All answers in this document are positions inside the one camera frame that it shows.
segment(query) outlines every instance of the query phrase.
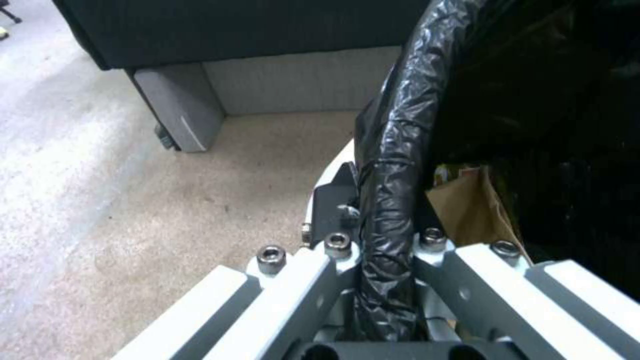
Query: black trash bag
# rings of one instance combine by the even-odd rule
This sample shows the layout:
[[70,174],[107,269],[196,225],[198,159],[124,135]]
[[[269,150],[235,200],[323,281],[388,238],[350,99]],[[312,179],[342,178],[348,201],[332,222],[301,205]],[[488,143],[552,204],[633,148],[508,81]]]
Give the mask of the black trash bag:
[[[553,131],[579,125],[580,94],[606,78],[637,41],[634,17],[606,5],[434,0],[428,6],[381,93],[356,119],[363,258],[354,339],[419,336],[411,244],[421,230],[417,199],[436,164],[486,161],[531,146],[569,150]],[[622,30],[612,30],[616,23]]]
[[449,69],[485,1],[436,0],[424,12],[382,93],[358,117],[362,278],[356,338],[414,337],[411,239],[431,132]]

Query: hex nut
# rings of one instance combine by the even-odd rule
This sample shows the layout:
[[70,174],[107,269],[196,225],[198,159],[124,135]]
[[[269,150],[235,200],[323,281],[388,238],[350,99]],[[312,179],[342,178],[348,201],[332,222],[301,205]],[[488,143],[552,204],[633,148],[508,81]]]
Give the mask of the hex nut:
[[287,252],[278,245],[266,245],[255,255],[263,274],[275,275],[287,264]]
[[428,252],[441,252],[447,247],[447,238],[437,227],[428,227],[420,237],[420,247]]
[[333,259],[351,255],[351,238],[345,233],[331,233],[324,238],[324,253]]
[[518,248],[518,245],[511,241],[498,240],[489,245],[489,249],[511,266],[515,266],[518,263],[520,249]]

